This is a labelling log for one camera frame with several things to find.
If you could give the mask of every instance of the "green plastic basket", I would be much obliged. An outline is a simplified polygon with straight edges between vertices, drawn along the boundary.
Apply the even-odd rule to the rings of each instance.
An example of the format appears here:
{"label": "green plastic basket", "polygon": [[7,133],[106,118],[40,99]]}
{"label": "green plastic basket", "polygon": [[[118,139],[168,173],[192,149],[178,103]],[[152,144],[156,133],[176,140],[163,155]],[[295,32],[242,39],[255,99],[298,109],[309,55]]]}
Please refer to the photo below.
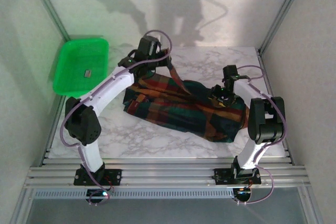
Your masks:
{"label": "green plastic basket", "polygon": [[109,44],[101,38],[66,42],[59,54],[53,89],[80,97],[107,77]]}

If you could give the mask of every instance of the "plaid fabric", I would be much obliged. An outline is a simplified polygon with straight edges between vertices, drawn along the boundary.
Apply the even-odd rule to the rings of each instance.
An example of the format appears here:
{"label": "plaid fabric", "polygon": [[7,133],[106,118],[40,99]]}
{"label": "plaid fabric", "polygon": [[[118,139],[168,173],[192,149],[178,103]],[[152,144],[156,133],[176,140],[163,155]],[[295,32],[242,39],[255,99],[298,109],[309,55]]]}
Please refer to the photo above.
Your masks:
{"label": "plaid fabric", "polygon": [[168,68],[173,78],[148,73],[127,88],[124,111],[211,142],[233,142],[248,121],[243,100],[237,97],[230,107],[222,107],[208,99],[210,89],[196,81],[182,81],[171,64]]}

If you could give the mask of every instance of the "white marble tabletop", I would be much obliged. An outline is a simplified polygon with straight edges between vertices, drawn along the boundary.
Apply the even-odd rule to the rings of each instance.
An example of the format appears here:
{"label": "white marble tabletop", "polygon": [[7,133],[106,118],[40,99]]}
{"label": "white marble tabletop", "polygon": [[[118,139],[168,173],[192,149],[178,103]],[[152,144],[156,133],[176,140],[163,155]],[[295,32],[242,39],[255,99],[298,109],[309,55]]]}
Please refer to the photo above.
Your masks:
{"label": "white marble tabletop", "polygon": [[[110,72],[119,60],[132,48],[110,48]],[[195,80],[208,88],[222,84],[222,68],[226,65],[258,65],[253,47],[174,47],[172,62],[183,80]],[[157,73],[170,76],[167,68],[158,68]],[[239,70],[239,74],[250,77],[260,75],[255,68]],[[266,92],[263,79],[255,80],[255,85]],[[131,116],[123,111],[124,92],[119,94],[101,113],[99,121],[102,133],[98,138],[102,158],[206,158],[234,157],[238,155],[248,140],[247,129],[240,131],[233,143],[212,143],[192,133],[183,133],[152,124]],[[78,158],[76,148],[63,146],[59,138],[61,121],[58,123],[49,158]],[[76,140],[65,130],[69,143]],[[266,156],[283,157],[282,145],[271,147]]]}

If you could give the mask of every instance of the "cable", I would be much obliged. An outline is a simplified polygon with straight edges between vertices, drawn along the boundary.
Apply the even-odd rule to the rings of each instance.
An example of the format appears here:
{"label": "cable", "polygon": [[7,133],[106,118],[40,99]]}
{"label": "cable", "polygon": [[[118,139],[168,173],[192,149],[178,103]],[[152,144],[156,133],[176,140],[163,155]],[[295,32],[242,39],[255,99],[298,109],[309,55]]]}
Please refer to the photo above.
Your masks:
{"label": "cable", "polygon": [[[151,63],[151,62],[157,62],[157,61],[161,61],[161,60],[164,60],[165,58],[167,58],[171,51],[172,51],[172,48],[173,48],[173,43],[172,43],[172,40],[170,39],[170,37],[168,36],[168,34],[166,34],[165,32],[161,31],[161,30],[150,30],[148,31],[147,33],[144,34],[145,35],[148,35],[149,33],[160,33],[162,35],[164,35],[168,42],[169,42],[169,49],[167,51],[167,53],[159,58],[159,59],[154,59],[154,60],[143,60],[143,61],[139,61],[123,70],[121,70],[120,72],[116,73],[113,77],[109,78],[108,80],[106,80],[100,87],[98,87],[90,96],[88,96],[87,98],[83,99],[82,101],[80,101],[77,105],[75,105],[70,111],[69,113],[64,117],[64,120],[61,124],[61,128],[60,128],[60,131],[59,131],[59,136],[60,136],[60,139],[61,139],[61,142],[63,143],[63,145],[65,145],[66,147],[77,147],[78,148],[78,153],[79,153],[79,156],[80,156],[80,159],[82,161],[82,164],[83,164],[83,167],[85,168],[85,170],[87,171],[89,177],[91,178],[91,180],[104,192],[107,193],[108,195],[108,199],[110,199],[110,194],[108,192],[108,190],[106,190],[102,185],[100,185],[96,180],[95,178],[92,176],[91,174],[91,171],[86,163],[86,160],[84,158],[84,154],[82,152],[82,149],[81,149],[81,144],[80,143],[75,143],[75,144],[68,144],[65,139],[64,139],[64,136],[63,136],[63,132],[64,132],[64,128],[65,128],[65,124],[66,122],[69,120],[69,118],[71,117],[71,115],[81,106],[83,105],[84,103],[86,103],[87,101],[89,101],[90,99],[92,99],[95,95],[97,95],[103,88],[105,88],[110,82],[114,81],[117,77],[121,76],[122,74],[124,74],[125,72],[128,72],[128,70],[140,65],[140,64],[144,64],[144,63]],[[132,54],[135,53],[135,50],[131,51],[128,56],[131,56]],[[90,195],[90,198],[89,198],[89,204],[91,204],[91,198],[92,198],[92,195],[93,194],[96,194],[97,192],[99,192],[100,190],[98,191],[95,191],[93,192],[91,195]],[[96,203],[95,205],[99,205],[99,204],[102,204],[106,202],[106,200],[104,201],[101,201],[100,203]]]}
{"label": "cable", "polygon": [[282,141],[284,141],[284,139],[286,138],[286,135],[287,135],[287,123],[286,123],[286,120],[285,120],[284,115],[281,113],[281,111],[280,111],[280,109],[278,108],[278,106],[274,103],[274,101],[273,101],[268,95],[262,93],[256,86],[254,86],[254,85],[251,83],[252,80],[256,80],[256,79],[260,79],[260,78],[264,77],[264,75],[265,75],[264,70],[263,70],[261,67],[256,66],[256,65],[246,65],[246,66],[239,67],[239,68],[237,68],[237,69],[247,68],[247,67],[254,67],[254,68],[258,68],[258,69],[261,70],[262,75],[261,75],[261,76],[258,76],[258,77],[254,77],[254,78],[249,78],[249,79],[248,79],[248,85],[249,85],[253,90],[255,90],[257,93],[261,94],[263,97],[265,97],[265,98],[270,102],[270,104],[273,106],[273,108],[276,110],[276,112],[277,112],[278,115],[280,116],[280,119],[281,119],[281,121],[282,121],[284,127],[283,127],[283,134],[282,134],[281,138],[280,138],[278,141],[274,142],[274,143],[265,144],[265,145],[264,145],[264,146],[263,146],[263,147],[256,153],[256,155],[255,155],[254,158],[253,158],[253,162],[254,162],[256,168],[264,170],[264,171],[269,175],[269,177],[270,177],[270,179],[271,179],[271,190],[270,190],[270,192],[269,192],[266,196],[264,196],[263,198],[261,198],[261,199],[254,200],[254,201],[243,202],[243,205],[247,205],[247,204],[250,205],[250,204],[254,204],[254,203],[259,203],[259,202],[261,202],[261,201],[267,199],[267,198],[268,198],[269,196],[271,196],[271,194],[273,193],[273,191],[274,191],[274,178],[273,178],[271,172],[270,172],[268,169],[265,169],[265,168],[263,168],[263,167],[257,165],[256,163],[257,163],[257,159],[258,159],[258,157],[262,154],[262,152],[264,151],[265,148],[271,147],[271,146],[276,145],[276,144],[280,144]]}

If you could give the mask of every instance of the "purple cable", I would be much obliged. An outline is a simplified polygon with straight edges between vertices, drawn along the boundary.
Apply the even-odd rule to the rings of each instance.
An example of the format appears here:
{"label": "purple cable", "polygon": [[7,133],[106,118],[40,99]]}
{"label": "purple cable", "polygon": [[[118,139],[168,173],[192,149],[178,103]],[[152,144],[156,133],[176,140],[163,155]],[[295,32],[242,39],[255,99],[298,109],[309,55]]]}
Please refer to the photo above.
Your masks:
{"label": "purple cable", "polygon": [[[78,147],[78,152],[79,152],[79,156],[80,156],[80,159],[82,161],[82,164],[85,168],[85,170],[87,171],[88,175],[90,176],[91,180],[103,191],[105,191],[108,195],[108,199],[110,199],[110,194],[109,192],[102,186],[100,185],[95,179],[94,177],[92,176],[91,174],[91,171],[88,167],[88,165],[86,164],[86,161],[85,161],[85,158],[84,158],[84,155],[83,155],[83,152],[80,148],[80,143],[76,143],[76,144],[68,144],[65,139],[64,139],[64,136],[63,136],[63,132],[64,132],[64,128],[65,128],[65,124],[66,122],[69,120],[69,118],[71,117],[71,115],[81,106],[83,105],[85,102],[87,102],[89,99],[92,99],[92,97],[94,97],[97,93],[99,93],[103,88],[105,88],[111,81],[115,80],[117,77],[121,76],[122,74],[124,74],[125,72],[128,72],[128,70],[140,65],[140,64],[144,64],[144,63],[151,63],[151,62],[157,62],[157,61],[161,61],[161,60],[164,60],[165,58],[167,58],[170,53],[172,52],[172,48],[173,48],[173,43],[172,43],[172,40],[170,39],[170,37],[168,36],[168,34],[166,34],[165,32],[161,31],[161,30],[150,30],[148,31],[147,33],[144,34],[147,35],[149,33],[153,33],[153,32],[156,32],[156,33],[160,33],[160,34],[163,34],[167,40],[169,41],[169,49],[168,49],[168,52],[166,53],[165,56],[159,58],[159,59],[154,59],[154,60],[143,60],[143,61],[139,61],[131,66],[129,66],[128,68],[125,68],[123,70],[121,70],[120,72],[116,73],[115,76],[111,77],[110,79],[106,80],[99,88],[97,88],[92,94],[90,97],[87,97],[85,98],[84,100],[80,101],[76,106],[74,106],[70,111],[69,113],[64,117],[64,120],[61,124],[61,128],[60,128],[60,131],[59,131],[59,136],[60,136],[60,139],[61,139],[61,142],[63,143],[63,145],[65,145],[66,147]],[[89,203],[91,204],[91,199],[92,199],[92,196],[96,193],[98,193],[100,190],[97,190],[97,191],[94,191],[90,197],[89,197]],[[96,203],[96,206],[99,205],[99,204],[102,204],[103,202],[106,202],[105,201],[101,201],[100,203]]]}
{"label": "purple cable", "polygon": [[[265,145],[264,145],[264,146],[263,146],[263,147],[256,153],[256,155],[255,155],[254,158],[253,158],[253,162],[256,163],[258,157],[262,154],[262,152],[264,151],[265,148],[270,147],[270,146],[273,146],[273,145],[276,145],[276,144],[280,144],[280,143],[285,139],[285,137],[286,137],[286,135],[287,135],[287,123],[286,123],[286,120],[285,120],[284,115],[281,113],[281,111],[280,111],[279,108],[276,106],[276,104],[274,103],[274,101],[273,101],[268,95],[265,95],[264,93],[262,93],[256,86],[254,86],[254,85],[251,83],[252,80],[256,80],[256,79],[260,79],[260,78],[264,77],[264,75],[265,75],[264,70],[263,70],[261,67],[259,67],[259,66],[255,66],[255,65],[246,65],[246,66],[239,67],[239,68],[237,68],[237,69],[247,68],[247,67],[258,68],[258,69],[260,69],[260,70],[262,71],[262,75],[261,75],[261,76],[259,76],[259,77],[254,77],[254,78],[249,78],[249,80],[248,80],[248,85],[249,85],[252,89],[254,89],[257,93],[260,93],[263,97],[265,97],[265,98],[270,102],[270,104],[273,106],[273,108],[276,110],[276,112],[277,112],[278,115],[280,116],[280,119],[281,119],[281,121],[282,121],[282,123],[283,123],[283,126],[284,126],[284,127],[283,127],[283,134],[282,134],[281,138],[280,138],[278,141],[276,141],[276,142],[274,142],[274,143],[265,144]],[[261,167],[261,166],[259,166],[259,165],[257,165],[257,164],[255,164],[255,166],[256,166],[256,168],[258,168],[258,169],[262,169],[262,170],[264,170],[265,172],[268,173],[268,175],[269,175],[269,177],[270,177],[270,179],[271,179],[271,190],[270,190],[270,192],[269,192],[266,196],[264,196],[263,198],[258,199],[258,200],[254,200],[254,201],[244,202],[243,205],[259,203],[259,202],[261,202],[261,201],[267,199],[269,196],[271,196],[271,194],[272,194],[273,191],[274,191],[274,178],[273,178],[271,172],[270,172],[268,169],[265,169],[265,168],[263,168],[263,167]]]}

